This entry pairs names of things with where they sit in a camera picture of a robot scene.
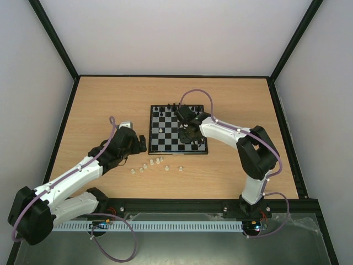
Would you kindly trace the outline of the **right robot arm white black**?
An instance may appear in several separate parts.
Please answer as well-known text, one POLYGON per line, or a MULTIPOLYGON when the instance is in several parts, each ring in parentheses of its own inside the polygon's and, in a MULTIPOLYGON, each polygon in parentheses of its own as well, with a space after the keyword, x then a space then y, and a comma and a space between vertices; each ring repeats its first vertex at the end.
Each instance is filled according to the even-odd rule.
POLYGON ((202 138, 218 140, 238 151, 243 171, 247 175, 245 187, 239 196, 239 211, 246 217, 253 216, 261 207, 265 186, 277 164, 282 168, 280 155, 265 129, 235 126, 216 119, 212 114, 194 113, 188 106, 180 105, 172 110, 181 128, 178 138, 182 143, 202 138))

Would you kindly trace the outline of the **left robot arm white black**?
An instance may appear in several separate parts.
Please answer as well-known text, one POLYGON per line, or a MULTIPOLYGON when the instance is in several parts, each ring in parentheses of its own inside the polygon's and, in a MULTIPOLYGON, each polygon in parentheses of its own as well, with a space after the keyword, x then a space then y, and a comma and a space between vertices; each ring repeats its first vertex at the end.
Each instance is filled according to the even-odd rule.
POLYGON ((108 197, 98 188, 89 188, 76 197, 72 194, 109 170, 124 165, 129 155, 146 150, 146 138, 122 126, 68 172, 35 189, 25 186, 18 190, 8 217, 15 231, 13 239, 36 245, 54 227, 68 220, 106 212, 108 197))

